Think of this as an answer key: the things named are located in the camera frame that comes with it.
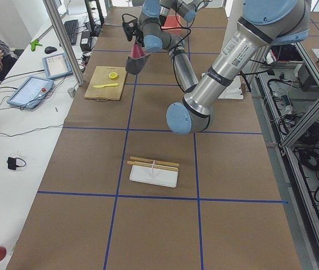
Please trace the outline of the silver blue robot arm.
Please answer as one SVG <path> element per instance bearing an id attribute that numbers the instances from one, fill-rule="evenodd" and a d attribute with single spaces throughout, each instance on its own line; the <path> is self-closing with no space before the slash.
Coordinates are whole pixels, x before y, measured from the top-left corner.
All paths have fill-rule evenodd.
<path id="1" fill-rule="evenodd" d="M 170 10 L 187 23 L 194 22 L 198 10 L 206 7 L 205 1 L 144 1 L 138 18 L 138 28 L 143 32 L 146 51 L 166 50 L 173 65 L 174 75 L 183 92 L 190 92 L 198 84 L 193 67 L 185 51 L 185 39 L 164 29 L 164 21 Z"/>
<path id="2" fill-rule="evenodd" d="M 206 74 L 182 101 L 171 104 L 167 125 L 175 134 L 204 131 L 212 105 L 263 46 L 301 42 L 308 37 L 310 1 L 243 1 L 237 30 Z"/>

